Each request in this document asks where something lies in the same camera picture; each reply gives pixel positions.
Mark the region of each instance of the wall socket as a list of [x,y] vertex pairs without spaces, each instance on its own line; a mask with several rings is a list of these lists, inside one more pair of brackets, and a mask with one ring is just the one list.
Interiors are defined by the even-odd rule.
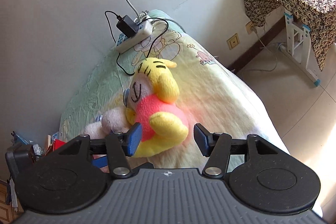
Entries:
[[231,37],[228,41],[227,44],[229,46],[229,49],[233,49],[236,45],[239,44],[239,38],[238,38],[238,33],[236,33],[235,35],[233,35],[233,37]]
[[251,34],[252,33],[252,30],[251,30],[251,27],[253,26],[253,22],[250,21],[246,24],[246,30],[247,30],[247,33],[248,34]]

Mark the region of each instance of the white wall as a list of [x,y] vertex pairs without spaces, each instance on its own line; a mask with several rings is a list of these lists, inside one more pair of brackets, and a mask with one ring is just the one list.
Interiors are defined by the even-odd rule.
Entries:
[[[139,11],[168,13],[224,65],[256,41],[245,30],[243,0],[131,1]],[[0,0],[0,155],[13,130],[40,144],[58,130],[71,96],[113,46],[108,9],[134,16],[124,0]],[[266,30],[280,17],[271,14]],[[235,33],[241,44],[230,51],[226,40]],[[7,176],[1,156],[0,178]]]

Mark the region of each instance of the gray gripper base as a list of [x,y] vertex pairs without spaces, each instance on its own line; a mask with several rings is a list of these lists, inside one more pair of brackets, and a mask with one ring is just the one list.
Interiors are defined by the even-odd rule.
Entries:
[[43,215],[26,211],[15,224],[318,224],[311,210],[272,216],[238,202],[220,180],[196,169],[141,169],[135,177],[115,180],[96,203],[75,213]]

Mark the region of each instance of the black cable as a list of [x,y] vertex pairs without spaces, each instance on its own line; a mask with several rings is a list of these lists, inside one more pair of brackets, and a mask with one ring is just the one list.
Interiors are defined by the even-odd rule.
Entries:
[[[111,24],[110,24],[109,18],[107,17],[107,13],[108,13],[108,12],[113,13],[113,14],[114,14],[115,16],[117,16],[117,17],[118,17],[119,15],[117,15],[117,14],[116,14],[115,12],[113,12],[113,11],[106,11],[106,12],[105,12],[105,17],[106,17],[106,19],[107,19],[107,22],[109,23],[109,27],[110,27],[110,31],[111,31],[112,38],[113,38],[113,40],[114,40],[114,43],[117,44],[117,42],[116,42],[116,40],[115,40],[115,38],[114,38],[114,36],[113,36],[113,32],[112,32],[112,28],[111,28]],[[153,47],[155,41],[156,41],[160,36],[162,36],[162,35],[168,30],[168,27],[169,27],[169,23],[168,23],[167,20],[162,19],[162,18],[158,18],[158,17],[147,18],[147,19],[141,21],[141,23],[142,23],[142,22],[145,22],[146,20],[150,20],[150,19],[158,19],[158,20],[164,21],[167,25],[166,25],[165,29],[163,30],[163,32],[160,33],[160,35],[157,36],[157,37],[154,39],[154,41],[152,42],[151,47],[149,48],[149,51],[148,51],[148,54],[147,54],[146,58],[148,58],[149,54],[151,53],[151,50],[152,50],[152,47]],[[128,72],[127,72],[127,71],[126,71],[126,70],[125,70],[125,69],[118,63],[118,59],[119,59],[119,57],[120,57],[120,53],[118,54],[118,57],[117,57],[117,60],[116,60],[116,63],[117,63],[117,65],[118,65],[118,67],[121,68],[121,69],[122,69],[128,76],[133,76],[133,75],[134,75],[134,72],[133,72],[133,73],[128,73]]]
[[105,17],[107,19],[107,23],[109,23],[109,27],[110,27],[110,31],[111,31],[111,35],[112,35],[113,41],[114,41],[114,43],[117,43],[116,40],[114,39],[114,36],[113,36],[113,33],[112,33],[112,28],[111,28],[111,25],[110,25],[109,18],[107,17],[107,13],[108,12],[113,13],[115,16],[118,16],[118,15],[114,11],[106,11],[105,12]]
[[147,18],[147,19],[143,20],[142,22],[145,22],[146,20],[149,20],[149,19],[159,19],[159,20],[162,20],[162,21],[166,22],[167,25],[166,25],[165,29],[163,30],[163,32],[162,32],[157,38],[155,38],[154,41],[152,42],[151,47],[149,48],[149,51],[148,51],[148,54],[147,54],[146,58],[148,58],[149,54],[151,53],[151,50],[152,50],[152,47],[153,47],[155,41],[156,41],[160,36],[162,36],[162,35],[168,30],[168,27],[169,27],[169,23],[168,23],[168,21],[165,20],[165,19],[159,18],[159,17],[151,17],[151,18]]

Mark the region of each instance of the bedsheet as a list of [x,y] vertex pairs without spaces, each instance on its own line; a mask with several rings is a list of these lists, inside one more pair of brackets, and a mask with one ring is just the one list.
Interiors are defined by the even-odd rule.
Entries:
[[[149,15],[169,18],[158,10],[151,11]],[[154,27],[149,38],[120,56],[119,62],[128,72],[133,72],[145,58],[151,41],[162,32],[165,23],[158,21]],[[97,115],[123,105],[122,93],[129,87],[131,77],[116,66],[117,56],[118,53],[111,49],[103,62],[93,70],[87,83],[71,99],[61,117],[61,140],[71,140],[86,125],[94,122]],[[233,138],[246,138],[250,133],[259,134],[288,152],[256,94],[176,24],[169,22],[168,31],[155,42],[151,56],[177,63],[177,68],[171,70],[180,88],[176,104],[189,119],[190,138],[193,125],[199,122],[210,132],[226,132]],[[190,166],[189,159],[177,161],[170,166],[195,167]],[[205,161],[204,157],[200,157],[196,161],[198,167],[201,168]],[[232,160],[230,169],[237,164]]]

